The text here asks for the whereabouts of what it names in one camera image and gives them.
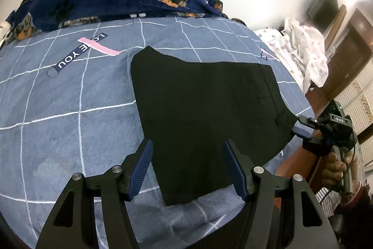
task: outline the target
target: bed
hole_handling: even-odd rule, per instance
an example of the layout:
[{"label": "bed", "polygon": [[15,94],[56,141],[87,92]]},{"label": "bed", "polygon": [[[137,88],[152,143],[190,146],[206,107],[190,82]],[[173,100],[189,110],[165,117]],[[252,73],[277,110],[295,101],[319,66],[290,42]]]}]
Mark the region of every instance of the bed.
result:
[{"label": "bed", "polygon": [[[66,60],[78,40],[102,33],[102,44],[119,54],[89,48]],[[130,63],[148,45],[190,62],[270,65],[292,113],[313,116],[298,84],[265,43],[222,16],[137,15],[13,41],[0,50],[0,211],[30,248],[72,174],[102,174],[142,141]],[[62,59],[68,65],[56,73],[53,66]],[[299,146],[301,139],[294,137],[264,167],[274,174]],[[150,164],[139,195],[126,207],[142,249],[176,249],[223,226],[243,205],[230,185],[188,204],[165,206]],[[100,248],[107,248],[99,199],[95,213]]]}]

